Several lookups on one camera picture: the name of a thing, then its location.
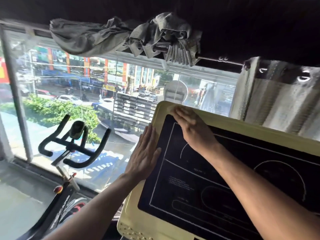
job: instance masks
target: white car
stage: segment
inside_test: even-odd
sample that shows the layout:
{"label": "white car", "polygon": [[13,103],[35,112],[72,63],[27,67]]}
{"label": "white car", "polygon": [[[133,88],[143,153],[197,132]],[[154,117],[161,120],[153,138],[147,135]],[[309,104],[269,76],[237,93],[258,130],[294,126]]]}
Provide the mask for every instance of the white car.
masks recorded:
{"label": "white car", "polygon": [[71,102],[74,105],[82,105],[83,101],[76,98],[73,95],[61,95],[59,96],[58,100],[62,101],[62,102]]}

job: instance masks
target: black display panel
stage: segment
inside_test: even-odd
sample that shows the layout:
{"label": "black display panel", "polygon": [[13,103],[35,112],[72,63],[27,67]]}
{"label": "black display panel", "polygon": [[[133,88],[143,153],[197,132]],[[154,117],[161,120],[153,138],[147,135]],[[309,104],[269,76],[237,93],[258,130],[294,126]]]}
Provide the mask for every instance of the black display panel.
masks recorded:
{"label": "black display panel", "polygon": [[[211,127],[235,157],[315,214],[320,213],[320,159],[269,142]],[[183,139],[167,115],[162,148],[138,209],[205,239],[262,239],[217,171]]]}

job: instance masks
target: forearm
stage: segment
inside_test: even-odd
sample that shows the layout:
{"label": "forearm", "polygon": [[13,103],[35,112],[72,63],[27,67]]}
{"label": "forearm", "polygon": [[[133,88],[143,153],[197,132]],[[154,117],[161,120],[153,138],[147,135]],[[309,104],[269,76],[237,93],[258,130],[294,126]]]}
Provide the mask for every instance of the forearm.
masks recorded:
{"label": "forearm", "polygon": [[201,153],[237,196],[265,240],[320,239],[320,220],[222,145]]}
{"label": "forearm", "polygon": [[45,240],[101,240],[122,202],[137,183],[129,174],[122,174]]}

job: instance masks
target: exercise bike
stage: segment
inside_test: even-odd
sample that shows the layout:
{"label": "exercise bike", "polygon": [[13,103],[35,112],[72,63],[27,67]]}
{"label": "exercise bike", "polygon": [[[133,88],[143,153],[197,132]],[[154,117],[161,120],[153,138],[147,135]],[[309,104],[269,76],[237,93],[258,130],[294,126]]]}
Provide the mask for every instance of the exercise bike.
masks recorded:
{"label": "exercise bike", "polygon": [[[49,142],[53,141],[60,145],[66,146],[66,151],[51,163],[51,165],[55,166],[59,173],[62,175],[64,183],[54,189],[56,195],[48,208],[42,214],[38,222],[36,222],[36,224],[31,227],[30,230],[28,230],[25,234],[17,238],[17,240],[40,240],[44,238],[44,236],[57,228],[57,226],[61,222],[61,219],[64,218],[64,216],[70,209],[72,209],[75,205],[78,205],[80,203],[86,204],[89,201],[88,199],[83,197],[71,200],[73,194],[77,193],[80,190],[80,187],[74,179],[76,173],[70,175],[61,164],[63,162],[65,165],[77,169],[89,166],[96,160],[96,158],[104,149],[106,142],[110,136],[111,129],[106,130],[96,151],[91,151],[85,148],[88,136],[88,128],[83,121],[75,121],[71,126],[71,129],[62,138],[58,138],[58,135],[62,132],[69,119],[70,116],[65,115],[56,131],[50,136],[46,137],[38,146],[38,151],[47,157],[51,157],[53,155],[53,152],[45,149],[45,146]],[[82,140],[80,145],[75,144],[74,141],[80,139],[81,136]],[[75,151],[88,155],[90,158],[87,161],[81,163],[74,162],[69,158],[69,156]],[[109,229],[108,231],[110,232],[108,233],[107,231],[105,235],[106,238],[103,239],[113,240],[121,238],[120,234],[117,231],[117,222],[112,222]]]}

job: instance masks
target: hand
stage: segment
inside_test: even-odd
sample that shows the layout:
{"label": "hand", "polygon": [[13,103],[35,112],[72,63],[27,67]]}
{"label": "hand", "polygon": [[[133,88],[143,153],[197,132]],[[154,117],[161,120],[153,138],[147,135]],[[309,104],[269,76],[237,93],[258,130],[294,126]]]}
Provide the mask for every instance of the hand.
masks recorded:
{"label": "hand", "polygon": [[171,114],[182,128],[183,138],[197,153],[203,153],[219,144],[214,134],[193,109],[181,105],[175,106]]}
{"label": "hand", "polygon": [[156,145],[156,129],[149,124],[140,135],[124,173],[130,174],[138,182],[146,179],[161,153],[161,148],[156,149]]}

